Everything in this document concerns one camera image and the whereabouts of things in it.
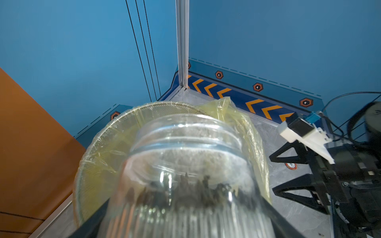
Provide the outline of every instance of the dashed line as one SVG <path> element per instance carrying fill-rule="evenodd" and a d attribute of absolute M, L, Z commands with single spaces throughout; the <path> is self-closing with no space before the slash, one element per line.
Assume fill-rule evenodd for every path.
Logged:
<path fill-rule="evenodd" d="M 229 68 L 227 68 L 227 67 L 219 66 L 218 64 L 212 64 L 212 63 L 209 63 L 209 62 L 205 62 L 205 61 L 202 61 L 202 60 L 200 60 L 200 59 L 195 59 L 195 58 L 191 58 L 191 57 L 189 57 L 189 59 L 193 59 L 193 60 L 195 60 L 195 61 L 200 61 L 200 62 L 204 62 L 204 63 L 211 64 L 211 65 L 215 65 L 215 66 L 217 66 L 217 67 L 221 67 L 221 68 L 224 68 L 224 69 L 229 69 Z M 247 73 L 244 73 L 244 72 L 239 72 L 239 73 L 246 74 L 246 75 L 249 75 L 249 76 L 251 76 L 251 77 L 255 77 L 255 78 L 257 77 L 257 76 L 254 76 L 254 75 L 251 75 L 251 74 L 247 74 Z M 279 84 L 279 85 L 282 85 L 282 86 L 285 86 L 285 87 L 288 87 L 288 88 L 290 87 L 290 86 L 285 85 L 285 84 L 281 84 L 281 83 L 277 83 L 277 82 L 274 82 L 274 81 L 271 81 L 271 80 L 267 80 L 267 79 L 265 79 L 265 78 L 260 78 L 260 77 L 258 77 L 258 78 L 259 78 L 259 79 L 262 79 L 262 80 L 265 80 L 265 81 L 269 81 L 269 82 L 271 82 L 271 83 L 276 83 L 276 84 Z"/>
<path fill-rule="evenodd" d="M 99 117 L 100 117 L 100 116 L 99 116 Z M 98 118 L 99 118 L 99 117 L 98 117 Z M 95 119 L 94 121 L 98 120 L 98 118 L 97 118 L 97 119 Z M 94 121 L 93 121 L 93 122 L 94 122 Z M 93 123 L 93 122 L 92 122 L 92 123 Z M 92 123 L 90 123 L 90 124 L 92 124 Z"/>
<path fill-rule="evenodd" d="M 86 128 L 88 128 L 89 126 L 86 126 L 85 128 L 83 128 L 81 131 L 83 131 L 84 129 L 86 129 Z M 77 133 L 77 135 L 79 134 L 79 133 L 81 133 L 81 131 L 80 132 L 78 132 Z"/>
<path fill-rule="evenodd" d="M 111 109 L 111 107 L 110 107 L 109 109 L 107 109 L 107 111 L 110 110 L 110 109 Z M 107 111 L 105 111 L 104 113 L 102 113 L 102 115 L 105 114 Z"/>

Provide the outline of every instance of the blue connector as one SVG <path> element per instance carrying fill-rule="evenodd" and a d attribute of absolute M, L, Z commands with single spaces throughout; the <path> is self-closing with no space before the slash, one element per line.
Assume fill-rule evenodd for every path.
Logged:
<path fill-rule="evenodd" d="M 318 120 L 320 120 L 320 116 L 315 112 L 311 112 L 308 116 L 306 116 L 305 120 L 311 124 L 314 124 Z"/>

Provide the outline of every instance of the blue wall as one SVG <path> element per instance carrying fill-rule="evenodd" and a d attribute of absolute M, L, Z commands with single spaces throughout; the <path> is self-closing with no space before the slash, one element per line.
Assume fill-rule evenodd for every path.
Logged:
<path fill-rule="evenodd" d="M 135 1 L 128 4 L 155 100 Z M 146 0 L 146 8 L 163 94 L 177 65 L 175 3 Z M 192 58 L 312 92 L 325 103 L 351 91 L 381 91 L 378 0 L 191 0 L 189 25 Z M 114 104 L 150 101 L 123 0 L 0 1 L 0 67 L 72 135 Z M 340 125 L 376 96 L 340 99 L 328 114 Z"/>
<path fill-rule="evenodd" d="M 145 2 L 164 93 L 177 66 L 174 1 Z M 155 101 L 136 4 L 128 4 Z M 138 8 L 159 98 L 143 0 Z M 0 1 L 0 67 L 73 136 L 114 104 L 150 102 L 124 0 Z"/>
<path fill-rule="evenodd" d="M 218 3 L 190 1 L 191 58 L 321 95 L 325 103 L 381 91 L 379 0 Z M 377 96 L 348 96 L 327 112 L 341 125 Z"/>

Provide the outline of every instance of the round sticker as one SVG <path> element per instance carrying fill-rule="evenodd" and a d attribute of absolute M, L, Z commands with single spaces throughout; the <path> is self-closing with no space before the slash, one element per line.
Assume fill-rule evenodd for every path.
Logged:
<path fill-rule="evenodd" d="M 298 167 L 296 166 L 295 163 L 285 163 L 287 168 L 291 169 L 291 170 L 296 170 Z"/>

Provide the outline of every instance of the plastic bag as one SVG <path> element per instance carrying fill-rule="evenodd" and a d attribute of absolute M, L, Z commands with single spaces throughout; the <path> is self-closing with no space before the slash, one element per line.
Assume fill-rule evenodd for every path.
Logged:
<path fill-rule="evenodd" d="M 250 159 L 261 195 L 271 204 L 269 188 L 269 167 L 262 145 L 262 138 L 250 118 L 237 110 L 230 97 L 208 102 L 199 108 L 208 115 L 224 121 L 234 128 L 242 139 L 242 152 Z"/>
<path fill-rule="evenodd" d="M 202 106 L 182 102 L 153 102 L 135 107 L 110 121 L 83 155 L 73 189 L 74 220 L 82 225 L 112 195 L 119 170 L 142 125 L 171 114 L 196 113 L 226 122 L 242 137 L 243 153 L 253 164 L 262 196 L 270 201 L 269 171 L 262 139 L 249 117 L 238 111 L 229 97 Z"/>

